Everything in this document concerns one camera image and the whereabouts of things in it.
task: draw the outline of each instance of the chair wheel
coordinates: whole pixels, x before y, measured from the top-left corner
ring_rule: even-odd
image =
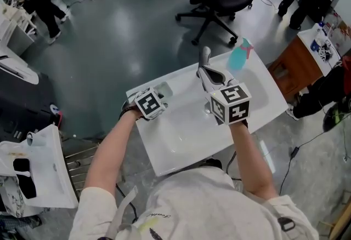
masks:
[[[237,41],[237,37],[233,36],[233,37],[230,38],[229,44],[234,45],[236,43],[236,41]]]

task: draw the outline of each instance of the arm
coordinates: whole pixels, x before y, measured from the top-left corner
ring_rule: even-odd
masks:
[[[230,125],[230,131],[244,189],[265,200],[277,197],[272,173],[246,126],[241,122],[234,123]]]
[[[100,187],[115,195],[127,141],[138,116],[138,111],[127,111],[106,136],[94,155],[84,188]]]

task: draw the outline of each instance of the shoulder strap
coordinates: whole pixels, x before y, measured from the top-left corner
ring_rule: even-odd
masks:
[[[286,235],[289,240],[308,240],[308,238],[305,235],[302,235],[296,229],[295,221],[298,223],[298,220],[294,221],[291,218],[281,216],[281,214],[276,210],[276,208],[268,202],[266,202],[264,206],[277,218],[277,221],[281,227],[282,235]]]

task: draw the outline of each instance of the black pants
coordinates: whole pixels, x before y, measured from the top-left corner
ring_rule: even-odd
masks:
[[[304,94],[300,103],[294,107],[293,114],[296,118],[313,115],[325,105],[333,101],[339,102],[345,96],[344,68],[337,66],[312,85],[310,92]]]
[[[309,9],[314,9],[319,0],[301,0],[299,8],[292,14],[290,18],[290,25],[297,28],[301,26],[303,20],[306,18]],[[286,14],[289,6],[294,0],[283,0],[279,5],[279,15],[283,16]]]
[[[55,16],[62,19],[65,13],[58,8],[51,0],[41,0],[35,7],[35,11],[39,18],[47,25],[50,37],[56,36],[60,29],[55,21]]]

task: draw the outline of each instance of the floor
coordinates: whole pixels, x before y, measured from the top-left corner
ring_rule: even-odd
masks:
[[[82,0],[63,0],[71,5]],[[228,21],[238,35],[248,38],[265,64],[274,61],[292,41],[296,31],[288,27],[297,4],[280,19],[276,9],[281,0],[254,0],[251,10],[236,14]],[[56,2],[65,9],[63,2]],[[27,50],[24,59],[35,70],[52,80],[57,104],[64,114],[63,131],[79,138],[108,132],[116,123],[125,92],[159,76],[197,62],[198,49],[209,46],[213,56],[230,50],[230,36],[217,25],[210,25],[200,46],[190,41],[202,20],[174,19],[179,12],[191,9],[189,0],[84,0],[67,10],[70,20],[61,27],[61,37],[48,46],[47,30],[37,21],[43,37]],[[305,19],[302,29],[311,28]],[[282,114],[254,134],[265,155],[279,189],[289,162],[289,149],[309,141],[322,132],[323,112],[298,122]],[[345,188],[351,189],[351,161],[343,162],[343,128],[349,129],[347,118],[327,134],[303,146],[291,163],[282,194],[289,194],[314,226],[319,220],[330,220]],[[346,147],[351,133],[345,132]],[[227,164],[233,147],[215,155]],[[155,177],[137,129],[133,130],[123,164],[127,192],[138,185],[134,205],[140,214],[148,193],[160,180]],[[239,176],[236,162],[229,168],[231,176]],[[126,220],[133,218],[128,209]],[[67,238],[75,210],[58,209],[43,214],[44,225],[25,229],[27,239]]]

